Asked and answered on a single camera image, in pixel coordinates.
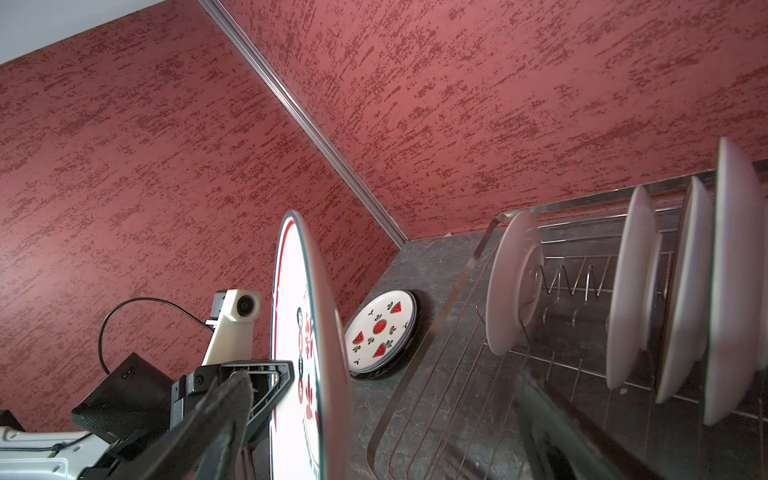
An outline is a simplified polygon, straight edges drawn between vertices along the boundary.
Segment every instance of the plate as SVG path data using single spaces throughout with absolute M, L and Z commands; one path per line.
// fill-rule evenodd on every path
M 344 347 L 349 371 L 368 373 L 397 357 L 408 342 L 416 318 L 416 300 L 406 290 L 373 299 L 349 322 Z
M 763 192 L 752 162 L 720 139 L 715 186 L 704 423 L 735 409 L 757 365 L 763 293 Z
M 654 311 L 654 299 L 656 298 L 656 272 L 659 270 L 659 257 L 661 257 L 661 240 L 664 236 L 656 233 L 654 245 L 650 251 L 648 259 L 648 283 L 645 286 L 645 307 L 643 308 L 643 322 L 640 327 L 642 338 L 640 348 L 645 350 L 648 347 L 648 338 L 650 337 L 650 315 Z
M 293 362 L 294 380 L 270 420 L 272 478 L 348 478 L 352 394 L 343 332 L 325 263 L 304 219 L 280 227 L 270 357 Z
M 763 203 L 763 241 L 768 242 L 768 201 Z M 768 252 L 763 244 L 763 306 L 760 309 L 760 354 L 757 369 L 768 366 Z
M 653 204 L 645 188 L 639 186 L 632 193 L 621 234 L 608 314 L 605 380 L 609 389 L 617 388 L 629 377 L 637 354 L 645 349 L 650 319 L 648 296 L 652 295 L 648 286 L 655 281 L 650 274 L 655 271 L 657 235 Z
M 522 327 L 531 322 L 541 293 L 543 265 L 538 219 L 530 210 L 523 210 L 504 232 L 488 285 L 485 335 L 496 355 L 507 353 L 519 340 Z
M 707 348 L 713 210 L 704 185 L 692 177 L 675 247 L 656 403 L 665 402 L 683 386 L 694 362 Z

